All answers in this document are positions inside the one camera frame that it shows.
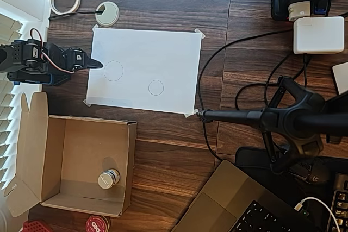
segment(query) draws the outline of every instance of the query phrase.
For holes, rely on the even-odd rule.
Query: red wire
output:
[[[42,40],[42,36],[41,36],[40,32],[39,32],[36,28],[32,28],[32,29],[30,30],[30,36],[32,37],[32,39],[34,39],[34,38],[33,38],[33,31],[36,31],[37,34],[39,35],[39,38],[40,38],[40,42],[41,42],[41,57],[40,57],[40,58],[41,58],[42,60],[44,60],[43,57],[45,57],[45,58],[47,59],[47,61],[48,61],[54,68],[56,68],[57,70],[60,70],[60,71],[65,72],[65,73],[71,73],[71,74],[73,74],[74,72],[70,72],[70,71],[67,71],[67,70],[64,70],[64,69],[58,67],[58,66],[48,57],[48,55],[47,55],[46,53],[44,53],[44,41]]]

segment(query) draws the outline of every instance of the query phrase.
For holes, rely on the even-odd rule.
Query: white paper sheet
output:
[[[90,104],[192,114],[201,34],[95,28]]]

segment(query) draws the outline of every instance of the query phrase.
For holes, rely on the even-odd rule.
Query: drawn circle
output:
[[[118,61],[110,61],[104,66],[104,76],[109,81],[118,81],[123,76],[123,66]]]
[[[148,85],[148,92],[154,96],[159,96],[164,91],[164,85],[160,80],[154,80]]]

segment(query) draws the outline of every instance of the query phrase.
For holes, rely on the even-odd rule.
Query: laptop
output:
[[[172,230],[193,231],[317,232],[318,229],[294,206],[224,160]]]

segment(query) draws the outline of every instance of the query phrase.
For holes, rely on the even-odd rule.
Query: microphone arm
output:
[[[207,123],[222,121],[252,126],[260,130],[272,170],[281,173],[303,159],[317,156],[323,150],[320,133],[348,136],[348,123],[344,120],[344,115],[338,117],[323,114],[326,105],[324,98],[305,89],[291,77],[281,76],[278,85],[279,89],[270,105],[263,110],[204,110],[196,115]],[[288,108],[278,108],[286,91],[295,98],[295,103]],[[271,132],[281,134],[290,145],[290,149],[279,159],[274,150]]]

